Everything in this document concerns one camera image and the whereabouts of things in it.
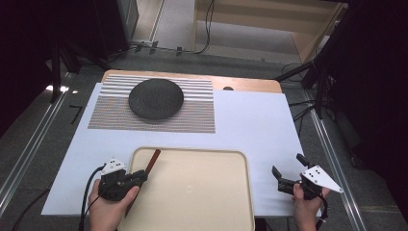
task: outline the black round plate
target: black round plate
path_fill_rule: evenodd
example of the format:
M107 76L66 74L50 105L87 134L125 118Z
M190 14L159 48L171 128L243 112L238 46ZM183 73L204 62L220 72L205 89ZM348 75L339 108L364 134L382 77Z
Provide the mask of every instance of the black round plate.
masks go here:
M149 79L136 85L129 94L132 111L146 119L165 119L176 114L184 102L178 85L166 79Z

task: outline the striped mat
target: striped mat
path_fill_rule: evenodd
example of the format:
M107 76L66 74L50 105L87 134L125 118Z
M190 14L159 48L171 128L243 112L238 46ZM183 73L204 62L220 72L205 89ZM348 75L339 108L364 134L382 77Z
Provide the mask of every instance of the striped mat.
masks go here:
M129 93L138 83L151 78L153 77L109 75L99 92L88 128L179 133L216 132L213 84L210 80L166 78L180 86L184 93L184 103L180 111L163 120L147 120L135 115L129 107Z

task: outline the hand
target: hand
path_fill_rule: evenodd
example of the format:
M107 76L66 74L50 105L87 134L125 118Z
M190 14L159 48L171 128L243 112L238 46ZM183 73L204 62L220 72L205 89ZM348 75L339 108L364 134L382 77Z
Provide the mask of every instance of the hand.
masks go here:
M100 180L93 183L89 195L89 203L98 197ZM139 192L139 187L132 188L120 201L108 201L99 197L89 208L90 230L115 231L126 212L127 206L132 203Z
M329 194L330 190L323 188L323 197ZM312 200L304 199L304 191L299 184L293 186L293 217L298 231L316 231L316 214L321 206L321 199L316 197Z

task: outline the beige tray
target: beige tray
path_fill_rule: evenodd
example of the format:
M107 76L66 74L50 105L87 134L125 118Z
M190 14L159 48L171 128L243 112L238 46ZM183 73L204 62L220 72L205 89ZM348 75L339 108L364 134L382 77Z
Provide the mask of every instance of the beige tray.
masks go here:
M136 150L130 171L156 148ZM246 159L241 152L159 148L148 181L118 230L254 230Z

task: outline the gray carpet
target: gray carpet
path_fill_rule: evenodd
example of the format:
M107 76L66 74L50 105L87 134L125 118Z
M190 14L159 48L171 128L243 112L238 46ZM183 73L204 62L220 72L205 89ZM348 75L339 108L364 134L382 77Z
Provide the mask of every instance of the gray carpet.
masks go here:
M269 79L278 76L283 67L282 64L206 55L183 54L180 57L175 57L174 53L161 51L156 51L154 55L148 55L148 50L125 54L110 63L110 65L113 68L124 70L151 70L258 79ZM24 208L54 180L81 118L80 115L71 124L77 109L70 108L69 105L85 107L94 85L101 81L102 75L103 70L99 67L86 65L73 80L60 111L44 137L4 216L0 218L0 230L10 230ZM285 81L282 83L282 89L289 103L305 100L303 90L297 82ZM41 120L44 110L48 107L50 95L47 91L40 95L0 140L1 185ZM304 105L292 107L293 115L303 110L304 107ZM408 225L395 206L384 181L370 170L360 170L351 165L349 152L339 128L326 115L325 111L323 111L323 116L325 117L324 123L327 132L335 146L338 158L341 161L354 197L360 206L368 230L408 230ZM306 157L330 172L330 167L310 115L304 117L300 141ZM40 211L45 198L46 196L27 213L19 230L77 230L79 218L41 216ZM331 193L328 197L328 203L329 219L320 230L352 230L341 197L336 193ZM268 225L275 231L288 230L285 218L268 218L267 221ZM295 230L291 218L289 222L292 230Z

